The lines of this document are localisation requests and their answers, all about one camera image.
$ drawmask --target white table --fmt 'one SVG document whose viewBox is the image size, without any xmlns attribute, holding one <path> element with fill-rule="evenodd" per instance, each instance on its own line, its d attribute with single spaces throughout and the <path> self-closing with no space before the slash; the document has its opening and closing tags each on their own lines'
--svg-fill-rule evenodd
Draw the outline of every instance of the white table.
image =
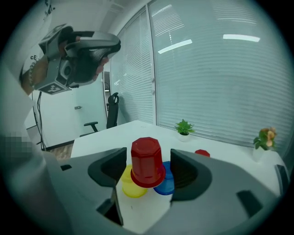
<svg viewBox="0 0 294 235">
<path fill-rule="evenodd" d="M 211 158 L 233 163 L 271 190 L 280 195 L 277 174 L 274 165 L 284 165 L 276 152 L 270 152 L 259 163 L 252 160 L 252 148 L 231 145 L 215 140 L 191 136 L 188 142 L 180 142 L 177 132 L 144 123 L 133 121 L 111 129 L 77 138 L 73 144 L 71 157 L 81 157 L 113 148 L 127 147 L 127 164 L 131 164 L 130 150 L 132 142 L 141 137 L 152 137 L 159 141 L 163 162 L 170 160 L 170 149 L 195 152 L 206 150 Z M 136 233 L 144 233 L 153 226 L 170 207 L 169 196 L 157 194 L 149 189 L 141 198 L 129 198 L 122 191 L 122 183 L 117 185 L 120 212 L 124 220 L 124 228 Z"/>
</svg>

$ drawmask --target gray plastic housing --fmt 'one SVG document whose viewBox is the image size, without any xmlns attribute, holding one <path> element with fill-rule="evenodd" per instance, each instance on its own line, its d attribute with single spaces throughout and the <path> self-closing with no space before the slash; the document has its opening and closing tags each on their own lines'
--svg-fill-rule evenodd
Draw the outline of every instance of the gray plastic housing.
<svg viewBox="0 0 294 235">
<path fill-rule="evenodd" d="M 66 57 L 59 52 L 59 44 L 69 37 L 79 36 L 79 41 L 68 41 Z M 118 37 L 95 31 L 74 32 L 71 26 L 62 24 L 52 29 L 39 43 L 49 64 L 46 78 L 35 85 L 50 95 L 94 82 L 93 76 L 102 58 L 109 59 L 120 50 Z"/>
<path fill-rule="evenodd" d="M 111 205 L 120 216 L 115 185 L 126 151 L 112 149 L 64 161 L 48 152 L 44 157 L 25 153 L 2 164 L 13 198 L 49 234 L 131 235 L 104 216 Z M 98 174 L 91 174 L 90 168 Z M 146 235 L 249 234 L 279 200 L 243 169 L 195 153 L 171 150 L 171 171 L 175 193 L 170 210 Z M 251 191 L 261 204 L 253 215 L 238 198 L 241 191 Z"/>
</svg>

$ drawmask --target potted plant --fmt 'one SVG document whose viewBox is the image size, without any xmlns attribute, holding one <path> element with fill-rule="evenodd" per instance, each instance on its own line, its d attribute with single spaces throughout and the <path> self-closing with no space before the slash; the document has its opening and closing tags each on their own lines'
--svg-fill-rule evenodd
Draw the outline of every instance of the potted plant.
<svg viewBox="0 0 294 235">
<path fill-rule="evenodd" d="M 193 125 L 188 124 L 184 119 L 180 123 L 176 123 L 176 130 L 178 131 L 179 141 L 186 142 L 189 140 L 189 134 L 195 132 L 192 127 Z"/>
<path fill-rule="evenodd" d="M 258 137 L 253 140 L 253 159 L 258 162 L 265 151 L 275 148 L 276 129 L 274 127 L 263 128 L 260 130 Z"/>
</svg>

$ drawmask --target yellow cup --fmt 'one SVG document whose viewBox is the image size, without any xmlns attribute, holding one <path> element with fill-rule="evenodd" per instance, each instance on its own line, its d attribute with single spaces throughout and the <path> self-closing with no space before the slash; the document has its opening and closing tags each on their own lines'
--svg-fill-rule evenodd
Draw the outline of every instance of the yellow cup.
<svg viewBox="0 0 294 235">
<path fill-rule="evenodd" d="M 147 192 L 147 189 L 142 188 L 133 182 L 130 176 L 131 170 L 132 170 L 132 165 L 127 165 L 123 175 L 121 176 L 121 180 L 123 182 L 123 192 L 129 197 L 143 196 Z"/>
</svg>

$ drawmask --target person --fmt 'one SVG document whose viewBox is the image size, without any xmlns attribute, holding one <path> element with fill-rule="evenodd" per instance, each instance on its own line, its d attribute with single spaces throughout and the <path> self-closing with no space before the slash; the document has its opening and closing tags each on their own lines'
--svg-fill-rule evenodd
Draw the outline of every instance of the person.
<svg viewBox="0 0 294 235">
<path fill-rule="evenodd" d="M 5 195 L 21 209 L 13 217 L 7 215 L 6 219 L 19 221 L 19 216 L 24 213 L 50 234 L 72 234 L 67 212 L 55 193 L 46 167 L 45 156 L 51 153 L 32 143 L 24 124 L 33 107 L 33 101 L 28 96 L 33 88 L 28 72 L 21 79 L 20 74 L 31 48 L 49 31 L 52 14 L 45 16 L 47 7 L 46 1 L 37 2 L 15 28 L 1 53 L 0 174 L 7 190 Z M 60 44 L 61 54 L 65 45 L 66 42 Z M 106 62 L 108 59 L 97 65 L 96 75 L 102 72 Z M 45 79 L 47 66 L 46 56 L 36 62 L 32 70 L 34 84 Z M 28 230 L 28 224 L 25 224 L 23 229 Z"/>
<path fill-rule="evenodd" d="M 59 45 L 59 53 L 61 54 L 62 57 L 64 57 L 66 55 L 66 52 L 64 49 L 66 44 L 67 44 L 67 41 L 64 41 Z M 98 75 L 101 72 L 103 72 L 103 66 L 108 61 L 109 61 L 109 59 L 107 57 L 105 57 L 102 59 L 101 63 L 99 65 L 97 65 L 96 74 L 93 77 L 94 81 L 96 81 Z M 43 81 L 46 78 L 47 68 L 48 68 L 48 58 L 46 55 L 44 55 L 39 61 L 36 62 L 36 64 L 34 65 L 34 67 L 32 69 L 33 85 L 37 85 L 38 83 L 40 83 L 41 81 Z M 27 95 L 30 95 L 32 93 L 32 91 L 34 90 L 31 83 L 30 83 L 30 80 L 29 80 L 29 70 L 21 76 L 21 86 Z"/>
</svg>

